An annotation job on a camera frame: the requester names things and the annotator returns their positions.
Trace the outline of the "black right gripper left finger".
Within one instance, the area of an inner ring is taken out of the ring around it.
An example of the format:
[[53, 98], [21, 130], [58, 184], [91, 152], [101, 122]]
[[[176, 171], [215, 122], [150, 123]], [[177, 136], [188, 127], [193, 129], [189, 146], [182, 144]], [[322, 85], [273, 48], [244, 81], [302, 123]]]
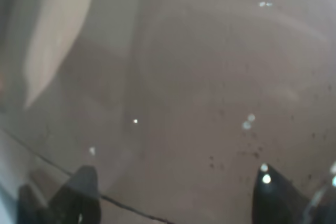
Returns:
[[100, 223], [101, 207], [98, 175], [93, 166], [81, 166], [46, 203], [37, 198], [33, 188], [19, 188], [18, 223]]

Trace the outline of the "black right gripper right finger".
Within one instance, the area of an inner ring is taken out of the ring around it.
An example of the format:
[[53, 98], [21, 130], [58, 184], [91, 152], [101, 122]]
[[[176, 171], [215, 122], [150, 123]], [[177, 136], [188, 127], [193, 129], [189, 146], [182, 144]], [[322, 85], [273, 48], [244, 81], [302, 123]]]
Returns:
[[253, 190], [252, 223], [335, 223], [335, 176], [307, 198], [271, 165], [261, 165]]

